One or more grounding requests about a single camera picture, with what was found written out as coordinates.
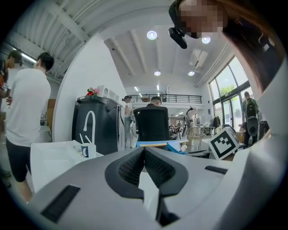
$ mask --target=balcony railing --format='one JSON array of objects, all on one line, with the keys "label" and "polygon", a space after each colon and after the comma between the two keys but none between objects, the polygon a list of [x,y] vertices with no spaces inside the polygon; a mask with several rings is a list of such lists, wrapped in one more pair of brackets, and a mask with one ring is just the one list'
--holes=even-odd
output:
[{"label": "balcony railing", "polygon": [[179,94],[163,94],[163,95],[156,95],[156,94],[144,94],[140,95],[130,95],[132,97],[131,102],[150,102],[151,98],[153,97],[160,97],[162,102],[172,102],[172,103],[196,103],[201,104],[202,96],[196,95],[179,95]]}]

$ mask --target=curved faucet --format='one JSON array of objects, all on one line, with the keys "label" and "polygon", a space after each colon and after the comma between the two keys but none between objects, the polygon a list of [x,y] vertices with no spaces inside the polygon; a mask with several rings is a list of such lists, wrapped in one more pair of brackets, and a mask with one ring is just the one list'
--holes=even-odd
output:
[{"label": "curved faucet", "polygon": [[84,129],[83,131],[87,131],[87,120],[88,120],[88,117],[89,115],[92,114],[92,120],[93,120],[93,123],[92,123],[92,144],[94,145],[95,144],[95,113],[93,111],[89,111],[86,115],[86,119],[85,119],[85,125],[84,125]]}]

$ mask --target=chair backrest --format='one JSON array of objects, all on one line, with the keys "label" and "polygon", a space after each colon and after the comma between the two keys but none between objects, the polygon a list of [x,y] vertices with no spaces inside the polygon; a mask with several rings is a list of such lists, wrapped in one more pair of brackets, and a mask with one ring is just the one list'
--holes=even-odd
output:
[{"label": "chair backrest", "polygon": [[225,127],[230,127],[230,128],[233,130],[233,132],[236,133],[236,130],[233,129],[233,128],[231,127],[231,125],[229,125],[229,124],[223,124],[223,125],[222,125],[222,129],[224,129]]},{"label": "chair backrest", "polygon": [[140,142],[166,141],[170,139],[168,109],[148,106],[134,110]]}]

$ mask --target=black fisheye border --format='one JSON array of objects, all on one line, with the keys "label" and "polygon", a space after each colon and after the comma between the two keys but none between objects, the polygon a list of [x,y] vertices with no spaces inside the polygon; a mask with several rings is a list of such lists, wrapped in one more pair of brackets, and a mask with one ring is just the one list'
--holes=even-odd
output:
[{"label": "black fisheye border", "polygon": [[[0,19],[0,44],[9,33],[17,19],[23,12],[33,3],[33,0],[23,1],[3,1],[1,2],[1,19]],[[287,10],[285,1],[272,1],[271,4],[264,1],[250,0],[250,3],[270,22],[271,26],[276,31],[277,35],[282,41],[286,52],[287,47]],[[286,212],[283,212],[286,207],[283,207],[287,201],[287,171],[284,179],[266,206],[258,213],[256,218],[245,227],[245,229],[266,229],[272,227],[273,229],[280,229],[286,226]],[[18,228],[19,226],[28,227],[29,229],[48,229],[49,224],[39,222],[36,219],[30,219],[28,216],[33,216],[33,213],[24,212],[12,199],[7,192],[5,186],[0,180],[0,199],[1,199],[1,220],[3,226],[9,228]]]}]

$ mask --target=ceiling vent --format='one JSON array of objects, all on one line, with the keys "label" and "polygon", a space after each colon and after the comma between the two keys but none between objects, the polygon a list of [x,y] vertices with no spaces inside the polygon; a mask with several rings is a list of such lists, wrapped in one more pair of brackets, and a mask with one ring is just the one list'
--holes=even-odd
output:
[{"label": "ceiling vent", "polygon": [[194,66],[195,69],[200,68],[205,62],[207,56],[207,52],[200,49],[194,49],[190,57],[189,65]]}]

